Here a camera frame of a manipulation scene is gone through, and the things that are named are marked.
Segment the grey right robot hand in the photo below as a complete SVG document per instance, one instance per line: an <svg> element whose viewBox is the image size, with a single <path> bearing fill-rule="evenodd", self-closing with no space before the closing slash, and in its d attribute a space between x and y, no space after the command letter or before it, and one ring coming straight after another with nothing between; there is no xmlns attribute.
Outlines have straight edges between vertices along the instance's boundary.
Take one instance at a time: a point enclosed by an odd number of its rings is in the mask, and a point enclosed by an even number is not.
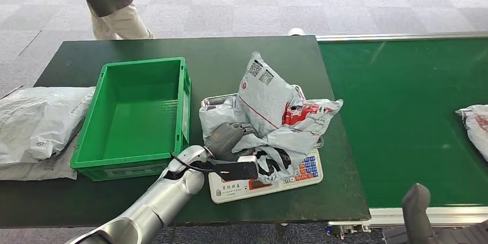
<svg viewBox="0 0 488 244"><path fill-rule="evenodd" d="M461 229L447 228L435 233L426 209L430 191L415 183L402 199L402 213L408 243L487 243L487 221Z"/></svg>

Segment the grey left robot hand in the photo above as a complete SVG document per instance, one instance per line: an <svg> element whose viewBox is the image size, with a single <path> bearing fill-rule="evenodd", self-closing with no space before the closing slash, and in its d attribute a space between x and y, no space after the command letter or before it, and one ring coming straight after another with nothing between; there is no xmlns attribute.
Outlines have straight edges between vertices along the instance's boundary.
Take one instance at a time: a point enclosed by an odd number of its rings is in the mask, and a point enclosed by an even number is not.
<svg viewBox="0 0 488 244"><path fill-rule="evenodd" d="M255 133L255 129L248 123L224 123L211 133L204 147L217 160L236 162L240 157L253 155L254 148L246 148L238 152L232 152L232 149L244 136Z"/></svg>

